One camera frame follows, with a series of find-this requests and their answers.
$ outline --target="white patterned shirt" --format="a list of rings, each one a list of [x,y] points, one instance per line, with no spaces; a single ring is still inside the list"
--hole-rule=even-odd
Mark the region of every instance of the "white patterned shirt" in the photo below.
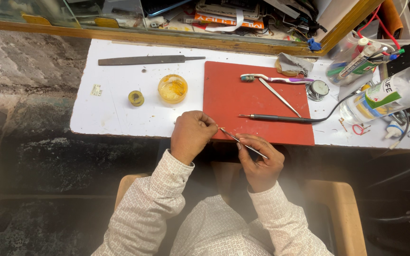
[[[166,219],[181,212],[194,169],[168,150],[151,177],[137,178],[113,213],[98,256],[149,256],[165,236]],[[288,202],[278,183],[249,193],[258,219],[247,224],[220,195],[200,201],[181,225],[171,256],[328,255],[308,229],[303,208]]]

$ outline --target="person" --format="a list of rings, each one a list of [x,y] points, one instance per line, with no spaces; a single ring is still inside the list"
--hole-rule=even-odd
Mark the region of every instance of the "person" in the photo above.
[[[165,236],[166,220],[185,206],[181,195],[199,154],[218,127],[202,111],[177,118],[166,150],[150,177],[129,187],[93,255],[148,256]],[[309,229],[303,209],[288,202],[277,178],[284,156],[261,137],[236,134],[238,157],[258,219],[247,224],[220,195],[200,201],[181,224],[172,256],[332,255]],[[253,161],[245,147],[268,157]]]

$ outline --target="toothbrush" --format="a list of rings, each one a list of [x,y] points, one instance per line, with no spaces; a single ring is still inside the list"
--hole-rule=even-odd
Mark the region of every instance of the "toothbrush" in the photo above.
[[[243,74],[240,76],[242,81],[245,82],[252,82],[256,78],[263,78],[269,82],[274,82],[274,81],[283,81],[283,82],[288,82],[288,83],[307,83],[307,82],[312,82],[314,79],[310,78],[269,78],[263,74]]]

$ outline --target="white desk surface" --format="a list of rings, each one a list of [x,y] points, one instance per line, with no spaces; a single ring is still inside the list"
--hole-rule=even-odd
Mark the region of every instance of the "white desk surface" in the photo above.
[[[206,59],[174,64],[98,66],[98,59],[147,55],[206,56]],[[71,117],[71,131],[112,136],[170,137],[179,115],[189,110],[202,110],[205,61],[273,67],[275,60],[276,56],[118,44],[93,39]],[[327,116],[338,103],[339,87],[329,83],[325,77],[325,69],[330,63],[325,58],[318,60],[309,75],[309,78],[323,80],[330,87],[330,93],[321,102],[308,100],[313,119]],[[160,79],[169,74],[180,75],[188,83],[188,94],[181,103],[167,104],[158,94]],[[380,81],[379,72],[375,72],[373,81]],[[101,96],[90,95],[93,84],[101,85]],[[134,107],[128,101],[129,92],[134,90],[141,91],[145,98],[140,107]],[[316,145],[388,148],[396,141],[394,138],[384,139],[389,122],[384,119],[365,124],[371,125],[371,131],[364,135],[356,135],[349,124],[345,124],[346,132],[338,119],[340,114],[336,110],[327,121],[313,124]],[[410,149],[410,133],[397,148]]]

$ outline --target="shirt sleeve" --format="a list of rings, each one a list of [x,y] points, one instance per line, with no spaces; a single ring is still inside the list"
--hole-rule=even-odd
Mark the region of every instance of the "shirt sleeve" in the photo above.
[[[309,229],[303,208],[288,201],[279,183],[261,193],[251,193],[263,227],[270,232],[275,256],[327,255],[325,244]]]
[[[166,150],[152,176],[137,178],[129,187],[93,255],[156,253],[165,236],[165,220],[185,206],[181,193],[193,169],[194,164],[186,166]]]

